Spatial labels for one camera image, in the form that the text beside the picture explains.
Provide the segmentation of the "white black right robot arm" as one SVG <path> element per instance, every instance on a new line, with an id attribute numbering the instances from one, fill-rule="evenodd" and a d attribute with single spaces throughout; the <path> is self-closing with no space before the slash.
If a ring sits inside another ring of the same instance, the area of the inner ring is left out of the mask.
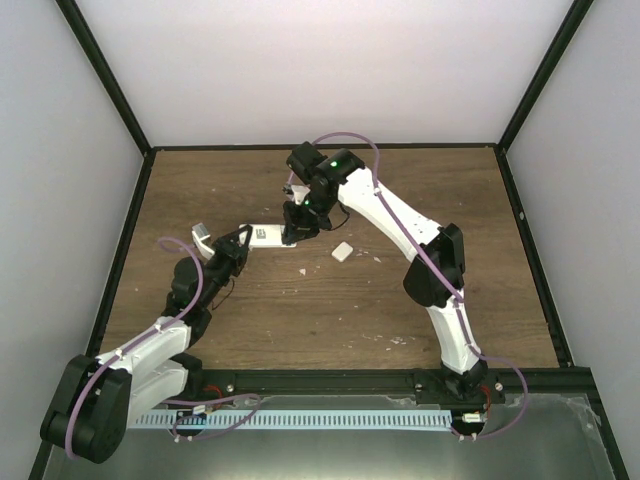
<path id="1" fill-rule="evenodd" d="M 463 305 L 465 252 L 462 231 L 442 226 L 417 212 L 384 186 L 377 168 L 348 149 L 326 156 L 304 142 L 289 154 L 286 164 L 304 186 L 302 193 L 285 186 L 282 241 L 293 244 L 329 231 L 335 206 L 364 217 L 401 251 L 409 263 L 403 279 L 407 295 L 425 308 L 441 350 L 441 369 L 447 396 L 458 403 L 472 399 L 488 367 L 481 357 Z"/>

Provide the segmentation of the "white remote control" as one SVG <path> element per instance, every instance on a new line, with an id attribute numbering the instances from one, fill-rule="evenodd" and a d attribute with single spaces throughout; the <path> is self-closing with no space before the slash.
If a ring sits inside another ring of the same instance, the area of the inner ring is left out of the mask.
<path id="1" fill-rule="evenodd" d="M 279 249 L 295 248 L 296 243 L 284 243 L 283 234 L 285 226 L 283 224 L 252 224 L 251 238 L 247 239 L 247 224 L 240 224 L 239 235 L 240 244 L 247 244 L 250 250 L 255 249 Z"/>

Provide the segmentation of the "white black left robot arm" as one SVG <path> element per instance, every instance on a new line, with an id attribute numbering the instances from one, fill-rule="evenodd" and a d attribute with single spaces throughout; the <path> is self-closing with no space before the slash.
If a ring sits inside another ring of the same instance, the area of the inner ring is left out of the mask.
<path id="1" fill-rule="evenodd" d="M 123 345 L 67 363 L 42 420 L 41 439 L 71 459 L 100 464 L 126 429 L 160 404 L 201 415 L 226 403 L 224 396 L 198 401 L 204 392 L 202 363 L 187 351 L 208 328 L 215 297 L 244 268 L 252 236 L 252 226 L 243 225 L 207 245 L 206 229 L 196 225 L 194 246 L 176 240 L 186 255 L 174 266 L 161 315 Z"/>

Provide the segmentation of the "white battery compartment cover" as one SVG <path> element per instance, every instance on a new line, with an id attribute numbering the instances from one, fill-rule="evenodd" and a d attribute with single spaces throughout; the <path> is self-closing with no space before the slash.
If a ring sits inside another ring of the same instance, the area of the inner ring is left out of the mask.
<path id="1" fill-rule="evenodd" d="M 331 256 L 338 262 L 344 262 L 352 253 L 354 249 L 347 242 L 341 242 L 332 252 Z"/>

